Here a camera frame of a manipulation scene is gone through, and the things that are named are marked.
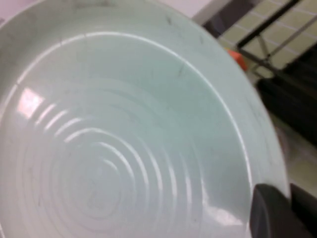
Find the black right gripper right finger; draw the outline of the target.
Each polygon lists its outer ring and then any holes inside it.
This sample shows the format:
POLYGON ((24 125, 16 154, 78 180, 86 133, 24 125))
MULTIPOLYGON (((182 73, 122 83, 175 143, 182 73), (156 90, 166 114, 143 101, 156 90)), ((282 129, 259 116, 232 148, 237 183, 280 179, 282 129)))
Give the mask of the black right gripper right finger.
POLYGON ((309 192, 291 183, 292 210, 306 227, 307 231, 317 237, 317 198, 309 192))

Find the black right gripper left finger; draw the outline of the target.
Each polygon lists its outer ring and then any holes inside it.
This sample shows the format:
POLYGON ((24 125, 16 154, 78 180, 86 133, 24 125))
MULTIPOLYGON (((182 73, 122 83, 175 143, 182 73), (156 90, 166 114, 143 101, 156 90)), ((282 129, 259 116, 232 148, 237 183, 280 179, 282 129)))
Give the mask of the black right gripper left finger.
POLYGON ((250 212, 253 238, 299 238, 301 226, 294 216, 290 202, 275 187, 257 184, 250 212))

